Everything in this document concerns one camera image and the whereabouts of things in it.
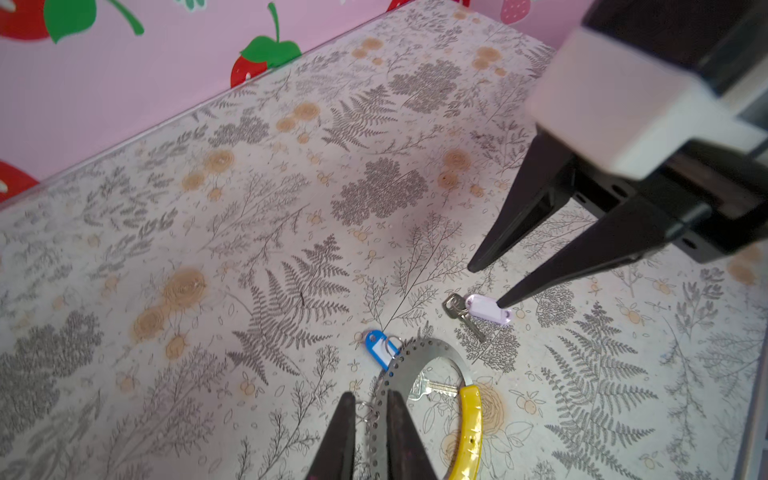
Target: table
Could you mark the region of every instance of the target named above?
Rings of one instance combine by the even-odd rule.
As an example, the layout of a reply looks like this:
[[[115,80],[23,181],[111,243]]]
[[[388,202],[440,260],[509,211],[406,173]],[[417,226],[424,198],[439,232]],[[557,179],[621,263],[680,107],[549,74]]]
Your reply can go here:
[[[465,356],[484,480],[730,478],[764,247],[706,266],[670,247],[556,286],[478,323],[482,344],[440,309],[504,293],[594,221],[569,204],[465,270],[553,53],[418,0],[5,208],[0,478],[302,478],[341,393],[375,388],[373,328]],[[458,408],[417,404],[443,471]]]

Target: floral tablecloth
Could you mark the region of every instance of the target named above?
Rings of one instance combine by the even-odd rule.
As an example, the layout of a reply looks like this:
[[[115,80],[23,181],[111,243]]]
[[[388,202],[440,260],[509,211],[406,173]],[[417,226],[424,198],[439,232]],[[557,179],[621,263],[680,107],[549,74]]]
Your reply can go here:
[[[569,204],[465,270],[553,53],[418,0],[5,208],[0,478],[302,478],[341,393],[375,388],[373,328],[465,356],[484,480],[731,478],[762,247],[706,266],[670,247],[556,286],[478,323],[483,343],[441,311],[504,293],[594,221]],[[458,407],[412,411],[442,474]]]

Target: key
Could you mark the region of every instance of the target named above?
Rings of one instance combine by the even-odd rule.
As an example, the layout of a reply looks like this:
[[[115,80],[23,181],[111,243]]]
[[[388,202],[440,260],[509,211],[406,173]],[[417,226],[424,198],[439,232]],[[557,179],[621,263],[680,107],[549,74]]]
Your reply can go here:
[[[419,377],[413,383],[411,392],[408,394],[408,400],[418,400],[424,395],[429,395],[432,392],[437,392],[440,395],[447,395],[455,397],[458,395],[458,388],[447,383],[433,382],[427,379],[423,373],[419,374]]]
[[[485,335],[480,331],[478,326],[472,322],[472,316],[470,316],[467,311],[463,296],[458,293],[451,293],[448,298],[445,299],[445,302],[442,303],[442,308],[449,317],[461,320],[469,328],[472,334],[477,337],[480,343],[485,343]]]

